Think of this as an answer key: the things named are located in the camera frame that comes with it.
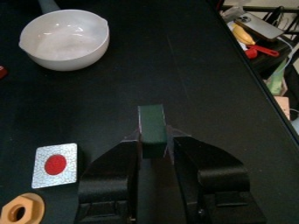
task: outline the black table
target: black table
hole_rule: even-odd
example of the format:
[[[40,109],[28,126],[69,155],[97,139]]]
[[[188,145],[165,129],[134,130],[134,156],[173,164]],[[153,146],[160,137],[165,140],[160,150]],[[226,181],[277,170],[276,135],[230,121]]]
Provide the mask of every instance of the black table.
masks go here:
[[[41,223],[72,223],[77,186],[30,188],[36,148],[77,143],[90,163],[137,127],[138,105],[245,165],[268,223],[299,221],[297,138],[216,11],[205,1],[57,1],[106,19],[100,61],[69,73],[38,67],[17,46],[37,1],[1,1],[0,206],[38,193]]]

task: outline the red circle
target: red circle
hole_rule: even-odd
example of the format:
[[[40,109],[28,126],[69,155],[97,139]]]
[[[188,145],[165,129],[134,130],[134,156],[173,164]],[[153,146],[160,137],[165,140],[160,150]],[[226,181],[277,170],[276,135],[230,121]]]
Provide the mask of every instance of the red circle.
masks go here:
[[[52,155],[44,164],[44,170],[49,175],[60,174],[66,166],[66,159],[62,155]]]

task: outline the bowl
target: bowl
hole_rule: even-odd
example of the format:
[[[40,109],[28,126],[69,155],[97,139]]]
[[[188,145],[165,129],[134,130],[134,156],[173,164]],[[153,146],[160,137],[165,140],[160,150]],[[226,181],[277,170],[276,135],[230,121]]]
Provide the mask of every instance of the bowl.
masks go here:
[[[18,46],[40,66],[73,71],[101,58],[108,41],[104,18],[84,10],[56,10],[22,28]]]

